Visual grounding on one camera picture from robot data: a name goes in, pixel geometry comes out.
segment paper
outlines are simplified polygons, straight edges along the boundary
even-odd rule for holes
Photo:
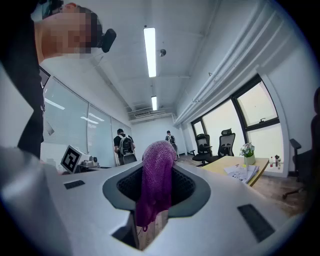
[[[0,62],[0,146],[17,147],[34,112],[14,86]]]
[[[258,172],[259,166],[249,165],[248,170],[245,164],[239,166],[234,165],[224,168],[224,171],[228,176],[233,177],[242,181],[243,183],[248,183],[251,178]]]

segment person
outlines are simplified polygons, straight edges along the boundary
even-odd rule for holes
[[[124,156],[121,155],[120,150],[119,150],[119,146],[120,146],[120,142],[122,140],[122,138],[126,137],[126,134],[124,133],[124,130],[122,130],[121,128],[119,128],[116,133],[118,134],[114,139],[113,139],[113,143],[114,143],[114,152],[118,155],[118,159],[119,159],[119,164],[121,166],[123,166],[124,163]],[[133,149],[136,148],[136,145],[134,143],[134,139],[128,135],[128,138],[130,138],[132,140],[132,146]]]
[[[171,144],[176,143],[175,142],[175,137],[173,135],[171,135],[171,132],[169,130],[166,131],[165,140],[170,142]]]
[[[58,13],[34,22],[31,13],[38,2],[19,3],[14,17],[3,26],[0,60],[17,90],[33,108],[18,147],[39,159],[45,111],[39,64],[57,56],[87,53],[101,40],[102,25],[95,13],[75,3],[68,3]]]

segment black sleeve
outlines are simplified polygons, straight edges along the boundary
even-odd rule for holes
[[[120,138],[117,136],[113,139],[113,143],[115,147],[119,147],[120,146]]]

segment ceiling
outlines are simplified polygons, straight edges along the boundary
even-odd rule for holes
[[[197,56],[214,17],[215,0],[77,0],[95,12],[105,32],[117,37],[108,53],[78,62],[82,72],[97,69],[124,99],[127,111],[149,108],[156,95],[158,107],[175,106],[192,75]],[[149,78],[144,26],[155,28],[156,77]]]

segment floor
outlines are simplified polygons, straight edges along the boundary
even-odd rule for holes
[[[181,155],[178,162],[192,166],[201,164],[198,161],[193,161],[192,157],[192,155]],[[283,200],[282,195],[286,192],[299,189],[301,186],[301,183],[296,182],[296,178],[294,177],[280,178],[262,175],[253,185],[253,188],[281,208],[290,217],[303,211],[306,192],[291,194],[285,200]],[[137,226],[139,249],[144,250],[155,239],[167,222],[168,211],[166,210],[157,215],[155,221],[150,223],[146,232]]]

